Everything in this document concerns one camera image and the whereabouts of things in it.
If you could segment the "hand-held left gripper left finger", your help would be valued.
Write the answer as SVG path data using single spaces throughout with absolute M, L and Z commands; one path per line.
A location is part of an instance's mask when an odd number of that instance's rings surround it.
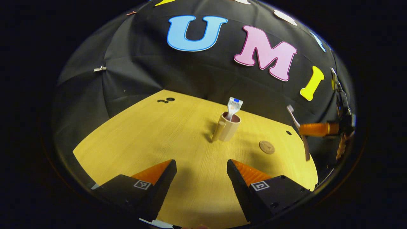
M 132 176 L 117 175 L 93 190 L 118 209 L 151 222 L 157 218 L 176 174 L 176 160 L 170 159 Z

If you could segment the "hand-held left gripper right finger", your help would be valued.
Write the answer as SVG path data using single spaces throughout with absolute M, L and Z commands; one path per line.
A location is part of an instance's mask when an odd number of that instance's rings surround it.
M 289 177 L 271 177 L 242 162 L 229 159 L 227 174 L 246 220 L 260 223 L 294 208 L 313 192 Z

